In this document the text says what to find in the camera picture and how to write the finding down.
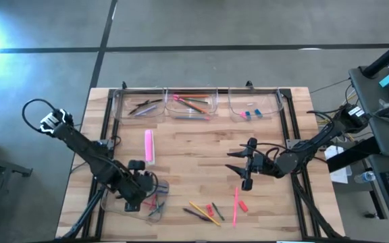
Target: yellow pencil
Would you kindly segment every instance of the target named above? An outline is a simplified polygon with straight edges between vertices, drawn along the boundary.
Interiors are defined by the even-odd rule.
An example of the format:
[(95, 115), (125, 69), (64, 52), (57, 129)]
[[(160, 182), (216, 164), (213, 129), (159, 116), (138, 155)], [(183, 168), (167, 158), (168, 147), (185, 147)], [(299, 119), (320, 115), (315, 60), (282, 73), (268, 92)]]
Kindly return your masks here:
[(217, 226), (220, 226), (220, 223), (217, 222), (216, 220), (214, 220), (212, 217), (210, 217), (206, 212), (204, 212), (202, 209), (200, 209), (198, 206), (196, 206), (193, 202), (188, 202), (190, 203), (190, 205), (192, 205), (192, 207), (194, 207), (195, 209), (197, 209), (199, 212), (201, 212), (203, 215), (205, 215), (207, 218), (209, 218), (210, 220), (212, 220), (213, 223), (215, 223)]

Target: table leg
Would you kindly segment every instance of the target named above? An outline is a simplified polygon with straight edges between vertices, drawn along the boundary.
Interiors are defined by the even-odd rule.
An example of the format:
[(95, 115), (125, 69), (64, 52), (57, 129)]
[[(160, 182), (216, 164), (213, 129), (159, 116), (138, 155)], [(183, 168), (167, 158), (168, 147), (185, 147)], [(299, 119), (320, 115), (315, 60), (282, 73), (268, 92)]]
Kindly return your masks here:
[(380, 154), (380, 149), (375, 137), (372, 136), (371, 138), (345, 150), (343, 153), (329, 158), (327, 160), (328, 169), (330, 172), (334, 172), (354, 163), (355, 161), (360, 161), (367, 156), (374, 154)]

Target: blue object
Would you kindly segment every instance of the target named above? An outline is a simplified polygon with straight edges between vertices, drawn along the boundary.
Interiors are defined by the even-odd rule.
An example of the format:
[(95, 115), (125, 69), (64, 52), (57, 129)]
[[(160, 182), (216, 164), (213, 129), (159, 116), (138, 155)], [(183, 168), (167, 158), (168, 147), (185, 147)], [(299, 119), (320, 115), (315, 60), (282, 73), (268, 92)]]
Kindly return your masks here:
[(263, 116), (262, 116), (262, 113), (261, 113), (261, 111), (259, 110), (259, 109), (256, 109), (255, 110), (255, 114), (257, 115), (257, 117), (259, 118), (259, 119), (261, 119)]
[(247, 121), (251, 120), (250, 111), (246, 111)]
[(379, 81), (379, 85), (383, 88), (389, 85), (389, 74), (382, 80)]

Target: orange pencil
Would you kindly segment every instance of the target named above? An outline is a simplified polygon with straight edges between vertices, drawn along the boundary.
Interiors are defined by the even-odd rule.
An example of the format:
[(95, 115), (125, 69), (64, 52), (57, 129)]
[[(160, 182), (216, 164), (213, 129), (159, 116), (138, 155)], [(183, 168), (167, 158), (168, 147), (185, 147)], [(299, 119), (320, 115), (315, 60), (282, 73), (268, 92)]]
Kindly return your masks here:
[(181, 98), (208, 98), (208, 94), (179, 94), (178, 95)]
[(195, 109), (195, 110), (197, 110), (197, 111), (199, 111), (199, 112), (201, 112), (201, 113), (208, 114), (208, 112), (206, 112), (206, 110), (201, 109), (201, 108), (197, 107), (196, 105), (193, 105), (192, 103), (188, 103), (188, 102), (185, 101), (184, 99), (179, 98), (178, 101), (184, 103), (186, 106), (188, 106), (188, 107), (190, 107), (190, 108), (193, 108), (193, 109)]

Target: pink eraser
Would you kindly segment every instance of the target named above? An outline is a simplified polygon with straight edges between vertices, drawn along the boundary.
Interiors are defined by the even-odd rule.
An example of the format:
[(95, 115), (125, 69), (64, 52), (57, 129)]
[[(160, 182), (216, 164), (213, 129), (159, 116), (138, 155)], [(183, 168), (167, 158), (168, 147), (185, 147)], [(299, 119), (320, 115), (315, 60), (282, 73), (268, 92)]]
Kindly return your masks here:
[(145, 130), (145, 161), (148, 165), (155, 164), (154, 137), (152, 130)]
[(247, 119), (247, 115), (244, 111), (241, 111), (240, 116), (244, 119)]

